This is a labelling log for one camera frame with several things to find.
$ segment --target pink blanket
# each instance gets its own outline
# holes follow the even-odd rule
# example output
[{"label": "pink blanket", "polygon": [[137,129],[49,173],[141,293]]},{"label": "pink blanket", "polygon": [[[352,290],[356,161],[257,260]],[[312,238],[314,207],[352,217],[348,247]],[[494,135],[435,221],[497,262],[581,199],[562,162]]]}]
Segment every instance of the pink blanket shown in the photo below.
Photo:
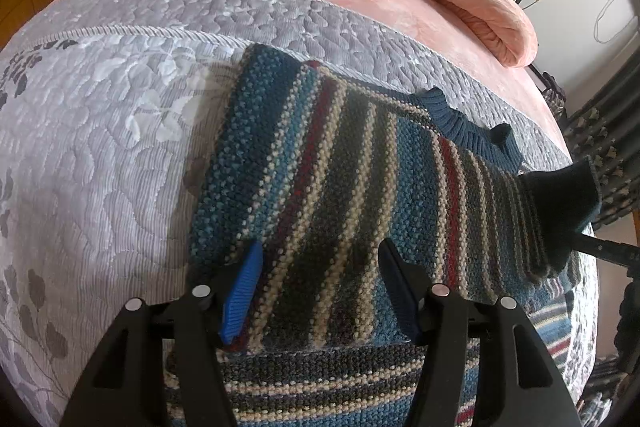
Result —
[{"label": "pink blanket", "polygon": [[531,21],[513,0],[439,0],[478,36],[500,63],[522,68],[538,53]]}]

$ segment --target knit fabric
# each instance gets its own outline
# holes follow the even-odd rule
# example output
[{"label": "knit fabric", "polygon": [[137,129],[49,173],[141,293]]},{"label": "knit fabric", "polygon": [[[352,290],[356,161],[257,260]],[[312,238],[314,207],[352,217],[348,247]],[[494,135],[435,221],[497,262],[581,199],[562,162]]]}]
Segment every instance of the knit fabric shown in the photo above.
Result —
[{"label": "knit fabric", "polygon": [[[564,293],[580,278],[577,264],[546,279],[509,129],[483,130],[443,99],[354,82],[266,46],[247,50],[190,256],[195,284],[247,241],[264,245],[239,353],[223,363],[241,424],[402,425],[424,352],[405,343],[380,279],[385,237],[465,298],[514,296],[563,362]],[[473,413],[477,341],[467,369],[460,425]]]}]

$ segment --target blue gripper pad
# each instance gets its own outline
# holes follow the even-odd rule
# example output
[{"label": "blue gripper pad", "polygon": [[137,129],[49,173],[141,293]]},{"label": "blue gripper pad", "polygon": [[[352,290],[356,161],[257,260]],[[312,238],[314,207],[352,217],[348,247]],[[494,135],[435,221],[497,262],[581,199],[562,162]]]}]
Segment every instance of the blue gripper pad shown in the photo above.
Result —
[{"label": "blue gripper pad", "polygon": [[242,261],[236,282],[226,297],[222,308],[222,327],[220,339],[224,344],[231,344],[244,325],[246,312],[254,297],[255,285],[262,271],[262,245],[254,241],[249,252]]}]

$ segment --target dark patterned curtain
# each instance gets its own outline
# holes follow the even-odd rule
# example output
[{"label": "dark patterned curtain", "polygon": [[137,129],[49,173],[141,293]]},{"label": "dark patterned curtain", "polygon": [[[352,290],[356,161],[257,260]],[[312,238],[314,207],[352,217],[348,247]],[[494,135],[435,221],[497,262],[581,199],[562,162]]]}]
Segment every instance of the dark patterned curtain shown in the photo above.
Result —
[{"label": "dark patterned curtain", "polygon": [[602,190],[598,229],[638,208],[640,181],[640,51],[564,128],[574,160],[591,156]]}]

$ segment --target quilted bedspread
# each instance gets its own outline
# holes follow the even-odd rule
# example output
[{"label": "quilted bedspread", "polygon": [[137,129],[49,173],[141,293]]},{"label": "quilted bedspread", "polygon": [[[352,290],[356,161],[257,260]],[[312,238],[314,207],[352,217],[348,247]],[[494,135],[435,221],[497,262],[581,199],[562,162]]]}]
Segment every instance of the quilted bedspread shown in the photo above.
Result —
[{"label": "quilted bedspread", "polygon": [[[401,92],[438,86],[475,123],[510,123],[528,168],[570,162],[442,56],[322,0],[56,1],[0,52],[0,363],[43,426],[127,299],[183,292],[191,216],[251,42]],[[558,304],[576,399],[597,295],[593,260],[580,263]]]}]

